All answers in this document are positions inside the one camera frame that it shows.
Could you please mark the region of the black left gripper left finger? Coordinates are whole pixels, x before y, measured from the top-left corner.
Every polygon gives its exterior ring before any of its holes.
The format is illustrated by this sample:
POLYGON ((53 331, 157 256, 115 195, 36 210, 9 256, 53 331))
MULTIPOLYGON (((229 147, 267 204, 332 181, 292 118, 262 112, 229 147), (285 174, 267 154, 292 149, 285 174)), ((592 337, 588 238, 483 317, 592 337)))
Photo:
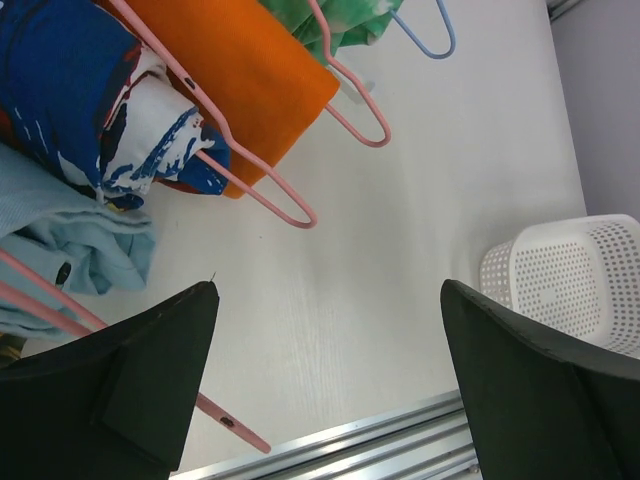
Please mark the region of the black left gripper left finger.
POLYGON ((202 281, 1 371, 4 479, 166 479, 180 465, 219 294, 202 281))

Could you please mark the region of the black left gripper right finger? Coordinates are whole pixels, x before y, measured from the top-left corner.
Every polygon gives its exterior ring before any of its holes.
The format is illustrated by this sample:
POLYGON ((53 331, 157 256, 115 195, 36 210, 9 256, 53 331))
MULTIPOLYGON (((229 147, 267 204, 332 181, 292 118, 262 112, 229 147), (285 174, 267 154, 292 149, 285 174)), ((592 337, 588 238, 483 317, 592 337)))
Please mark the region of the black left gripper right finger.
POLYGON ((636 479, 639 361, 443 283, 447 343, 485 479, 636 479))

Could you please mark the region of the blue wire hanger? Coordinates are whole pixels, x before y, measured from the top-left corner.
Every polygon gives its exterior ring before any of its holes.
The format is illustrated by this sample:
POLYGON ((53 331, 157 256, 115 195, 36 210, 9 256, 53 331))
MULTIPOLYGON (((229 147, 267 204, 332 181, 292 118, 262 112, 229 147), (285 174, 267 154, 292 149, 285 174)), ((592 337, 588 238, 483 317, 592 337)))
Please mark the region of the blue wire hanger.
POLYGON ((412 24, 407 22, 397 9, 391 10, 390 15, 395 24, 423 55, 431 60, 440 61, 450 58, 456 52, 457 36, 449 16, 446 2, 443 0, 435 0, 434 4, 440 18, 442 40, 447 40, 447 44, 440 45, 439 49, 434 49, 431 44, 431 40, 435 39, 432 24, 428 23, 426 27, 420 27, 418 30, 415 30, 412 28, 412 24))

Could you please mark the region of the green white patterned trousers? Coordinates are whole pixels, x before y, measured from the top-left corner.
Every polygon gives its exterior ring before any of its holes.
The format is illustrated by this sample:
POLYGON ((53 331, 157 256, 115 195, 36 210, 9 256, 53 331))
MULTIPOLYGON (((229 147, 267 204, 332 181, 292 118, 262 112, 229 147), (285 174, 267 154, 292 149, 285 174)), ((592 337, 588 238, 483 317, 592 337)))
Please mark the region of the green white patterned trousers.
MULTIPOLYGON (((339 48, 369 46, 386 31, 391 11, 402 0, 323 0, 318 5, 331 33, 331 53, 339 48)), ((265 7, 318 61, 327 64, 323 33, 307 1, 262 0, 265 7)))

